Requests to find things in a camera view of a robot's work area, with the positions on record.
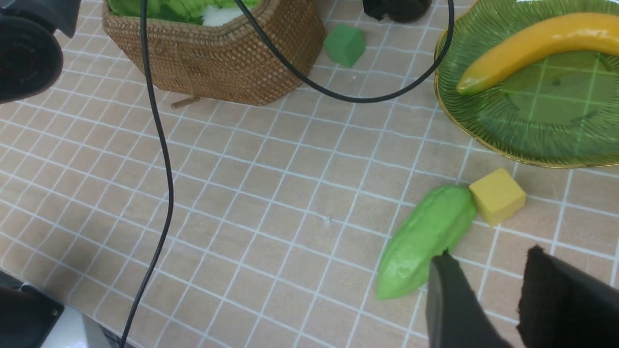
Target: camera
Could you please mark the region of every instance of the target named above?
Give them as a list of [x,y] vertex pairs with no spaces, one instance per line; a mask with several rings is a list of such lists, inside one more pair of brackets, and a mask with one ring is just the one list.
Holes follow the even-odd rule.
[[75,35],[80,0],[0,0],[0,104],[50,88],[63,70],[54,36]]

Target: woven basket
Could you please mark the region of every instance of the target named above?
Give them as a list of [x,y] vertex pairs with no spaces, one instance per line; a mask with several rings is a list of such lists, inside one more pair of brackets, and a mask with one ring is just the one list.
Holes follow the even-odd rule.
[[[263,0],[253,15],[275,46],[309,73],[325,37],[313,0]],[[139,18],[113,15],[103,0],[103,30],[142,71]],[[163,90],[264,105],[301,85],[261,41],[244,16],[220,27],[150,20],[150,69]]]

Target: banana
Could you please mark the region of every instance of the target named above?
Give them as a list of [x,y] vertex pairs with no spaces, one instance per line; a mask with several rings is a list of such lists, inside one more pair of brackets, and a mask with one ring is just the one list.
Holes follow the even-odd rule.
[[547,56],[598,51],[619,56],[619,17],[600,13],[566,14],[517,32],[473,62],[456,89],[461,95],[483,92]]

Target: black wire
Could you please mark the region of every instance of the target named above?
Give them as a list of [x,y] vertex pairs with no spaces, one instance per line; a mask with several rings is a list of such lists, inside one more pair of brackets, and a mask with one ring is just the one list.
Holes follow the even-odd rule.
[[[155,121],[155,125],[157,127],[157,134],[159,135],[159,141],[161,142],[161,150],[163,153],[163,161],[165,163],[165,173],[168,181],[168,214],[165,218],[165,224],[163,225],[163,230],[161,232],[161,237],[159,238],[159,243],[155,249],[155,254],[150,262],[148,270],[146,270],[146,274],[144,275],[144,279],[142,280],[142,284],[136,293],[135,300],[133,301],[133,305],[131,306],[131,310],[129,311],[129,316],[127,317],[127,322],[125,324],[123,330],[123,336],[121,337],[118,346],[119,348],[124,348],[127,343],[127,338],[129,336],[129,331],[131,330],[131,324],[133,323],[133,318],[136,315],[137,307],[142,299],[144,294],[144,290],[146,289],[146,285],[148,285],[150,277],[157,265],[157,260],[161,255],[161,251],[163,249],[163,244],[165,243],[165,239],[168,235],[168,230],[170,229],[170,223],[172,221],[172,212],[174,210],[174,179],[172,177],[172,168],[170,165],[170,155],[168,153],[168,144],[165,141],[165,134],[163,132],[163,126],[161,124],[161,119],[159,118],[159,111],[157,108],[157,100],[155,99],[155,91],[152,82],[152,75],[150,73],[150,62],[149,62],[149,43],[146,33],[146,13],[148,8],[148,0],[141,0],[141,11],[140,11],[140,37],[142,40],[142,62],[144,63],[144,76],[146,77],[146,89],[149,93],[150,100],[150,108],[153,113],[153,120]],[[273,52],[273,55],[279,59],[282,64],[290,70],[299,80],[305,82],[313,89],[326,94],[332,98],[343,100],[345,102],[350,103],[379,103],[384,102],[386,100],[395,99],[407,92],[410,92],[412,89],[420,85],[425,79],[427,79],[432,73],[438,68],[438,66],[445,58],[449,46],[451,45],[451,39],[454,34],[454,1],[447,0],[448,11],[449,11],[449,19],[448,19],[448,27],[447,27],[447,37],[445,38],[445,44],[443,45],[443,49],[441,53],[436,57],[434,63],[430,66],[430,68],[423,73],[417,80],[413,81],[410,85],[400,89],[391,94],[383,95],[381,97],[372,97],[372,98],[358,98],[358,97],[349,97],[347,95],[342,95],[331,90],[328,90],[309,78],[305,77],[299,70],[297,70],[291,62],[289,62],[286,57],[273,45],[267,34],[260,27],[254,16],[251,14],[247,6],[243,4],[242,0],[235,0],[236,5],[243,11],[243,14],[247,17],[249,23],[254,27],[257,31],[258,35],[262,38],[263,42],[267,47]]]
[[144,290],[146,289],[146,285],[149,283],[150,276],[157,265],[157,260],[159,259],[159,255],[161,254],[161,250],[163,249],[163,243],[165,242],[165,237],[168,235],[168,230],[170,229],[170,223],[172,221],[172,211],[174,209],[174,179],[172,177],[172,167],[170,165],[170,154],[168,153],[168,144],[165,141],[165,134],[163,133],[163,126],[161,125],[161,119],[159,118],[159,110],[157,109],[157,100],[155,99],[155,89],[153,88],[153,79],[150,74],[150,62],[149,62],[149,43],[146,35],[146,11],[148,8],[148,0],[142,0],[142,8],[140,14],[140,37],[142,39],[142,62],[144,63],[144,76],[146,77],[146,89],[149,93],[150,100],[150,108],[153,112],[153,120],[155,121],[155,125],[157,127],[157,134],[159,135],[159,141],[161,142],[161,151],[163,153],[163,162],[165,163],[165,174],[168,179],[168,214],[165,217],[165,224],[163,225],[163,230],[161,232],[161,237],[159,238],[159,243],[157,244],[157,248],[155,249],[155,254],[150,262],[150,266],[148,270],[146,270],[146,274],[144,275],[144,279],[142,280],[142,284],[140,285],[140,289],[137,291],[136,298],[133,301],[133,306],[131,306],[131,311],[129,311],[129,316],[127,318],[127,323],[124,326],[123,336],[120,339],[118,344],[119,348],[124,348],[125,343],[127,343],[127,337],[129,336],[129,330],[131,330],[131,323],[133,322],[133,318],[136,315],[137,306],[140,303],[140,299],[144,294]]
[[323,86],[310,80],[309,78],[305,77],[305,75],[303,75],[302,72],[297,70],[294,67],[294,65],[292,65],[292,63],[289,62],[286,59],[286,57],[284,57],[284,55],[277,49],[277,47],[273,45],[268,35],[264,32],[264,30],[260,27],[260,25],[256,21],[256,18],[254,18],[254,16],[251,14],[247,6],[243,4],[243,1],[242,0],[234,0],[234,1],[236,5],[238,6],[238,8],[240,8],[241,11],[243,11],[243,14],[245,15],[245,17],[247,17],[247,20],[249,21],[251,26],[254,27],[254,29],[257,31],[260,38],[262,38],[262,41],[264,42],[264,44],[267,45],[267,47],[271,50],[271,52],[273,52],[273,55],[277,57],[277,59],[279,59],[279,61],[282,62],[282,64],[286,68],[288,68],[288,70],[290,70],[290,72],[292,72],[297,78],[299,78],[299,80],[305,82],[310,87],[317,90],[318,92],[321,92],[322,94],[326,94],[330,96],[331,98],[339,99],[339,100],[349,102],[349,103],[385,102],[386,100],[395,99],[401,96],[402,94],[410,92],[413,88],[420,85],[425,79],[427,79],[430,75],[432,75],[434,70],[438,68],[438,66],[443,61],[443,58],[445,58],[445,55],[447,54],[449,47],[451,46],[451,39],[453,38],[453,35],[454,35],[454,21],[455,21],[455,16],[456,16],[455,10],[454,10],[454,0],[447,0],[449,18],[448,18],[448,24],[447,24],[447,37],[445,38],[445,44],[443,45],[443,49],[441,50],[441,53],[438,55],[438,57],[436,57],[436,60],[434,61],[434,63],[430,66],[430,68],[426,72],[423,73],[423,75],[421,75],[417,80],[414,80],[410,85],[404,87],[403,89],[400,89],[396,92],[393,92],[387,95],[383,95],[380,97],[371,97],[371,98],[349,97],[348,95],[343,95],[343,94],[333,92],[332,90],[328,90],[324,88]]

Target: plate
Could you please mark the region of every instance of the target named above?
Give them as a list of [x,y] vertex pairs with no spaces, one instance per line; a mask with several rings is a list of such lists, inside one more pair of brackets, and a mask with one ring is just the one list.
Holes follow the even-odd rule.
[[[436,97],[463,131],[518,162],[552,168],[619,163],[619,58],[593,51],[549,56],[501,84],[462,96],[456,85],[477,58],[514,33],[558,15],[619,16],[616,0],[478,0],[456,20],[436,70]],[[446,32],[438,40],[435,57]]]

